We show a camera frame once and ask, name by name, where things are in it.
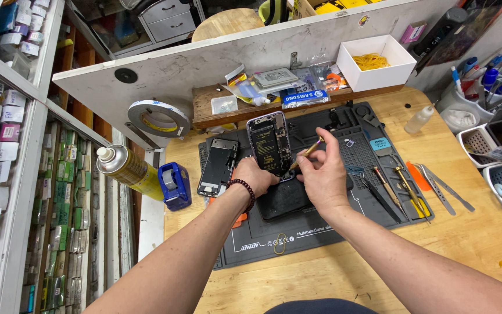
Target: wooden stool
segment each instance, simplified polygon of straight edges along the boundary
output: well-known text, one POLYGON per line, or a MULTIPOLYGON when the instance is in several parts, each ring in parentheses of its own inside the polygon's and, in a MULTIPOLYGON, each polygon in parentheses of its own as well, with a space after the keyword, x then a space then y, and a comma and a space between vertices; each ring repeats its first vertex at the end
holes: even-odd
POLYGON ((191 41, 216 38, 258 27, 264 27, 264 24, 253 9, 240 8, 222 11, 207 18, 197 26, 191 41))

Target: hand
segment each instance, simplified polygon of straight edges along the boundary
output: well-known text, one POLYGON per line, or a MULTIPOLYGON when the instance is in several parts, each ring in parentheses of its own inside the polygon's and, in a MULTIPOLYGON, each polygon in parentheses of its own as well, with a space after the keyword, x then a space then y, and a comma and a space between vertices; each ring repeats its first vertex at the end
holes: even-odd
POLYGON ((240 160, 238 167, 235 168, 233 178, 247 182, 253 189, 255 197, 267 193, 267 189, 271 185, 278 184, 278 177, 266 170, 261 170, 254 158, 240 160))
POLYGON ((309 158, 317 159, 313 162, 301 156, 303 151, 298 153, 297 162, 303 174, 297 175, 297 179, 305 184, 307 196, 317 211, 326 217, 337 207, 350 206, 346 194, 346 169, 340 159, 338 140, 320 127, 315 131, 324 138, 326 151, 311 153, 309 158))

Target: forearm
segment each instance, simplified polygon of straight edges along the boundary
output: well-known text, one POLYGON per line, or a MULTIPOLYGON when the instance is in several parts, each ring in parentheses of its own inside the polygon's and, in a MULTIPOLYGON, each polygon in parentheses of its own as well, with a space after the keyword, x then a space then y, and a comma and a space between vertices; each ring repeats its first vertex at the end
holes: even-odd
POLYGON ((192 313, 250 196, 234 184, 98 298, 88 313, 192 313))
POLYGON ((412 313, 502 312, 502 283, 415 245, 351 207, 327 222, 412 313))

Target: smartphone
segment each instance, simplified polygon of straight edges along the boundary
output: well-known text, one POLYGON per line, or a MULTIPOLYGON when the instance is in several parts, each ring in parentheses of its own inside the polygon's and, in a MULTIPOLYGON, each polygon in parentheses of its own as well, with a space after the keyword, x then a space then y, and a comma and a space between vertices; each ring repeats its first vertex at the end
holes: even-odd
POLYGON ((218 197, 226 190, 226 183, 230 181, 234 171, 238 147, 239 142, 237 141, 213 139, 197 194, 218 197))
POLYGON ((286 117, 282 111, 249 120, 247 134, 259 168, 274 174, 280 182, 295 176, 293 170, 288 172, 293 160, 286 117))

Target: tape dispenser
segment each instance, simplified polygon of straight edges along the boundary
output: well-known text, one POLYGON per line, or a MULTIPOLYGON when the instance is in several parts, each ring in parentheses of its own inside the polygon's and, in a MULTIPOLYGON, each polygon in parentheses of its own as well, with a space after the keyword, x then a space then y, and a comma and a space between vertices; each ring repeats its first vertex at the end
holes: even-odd
POLYGON ((158 168, 158 180, 164 193, 164 204, 175 211, 191 205, 191 187, 187 170, 177 163, 158 168))

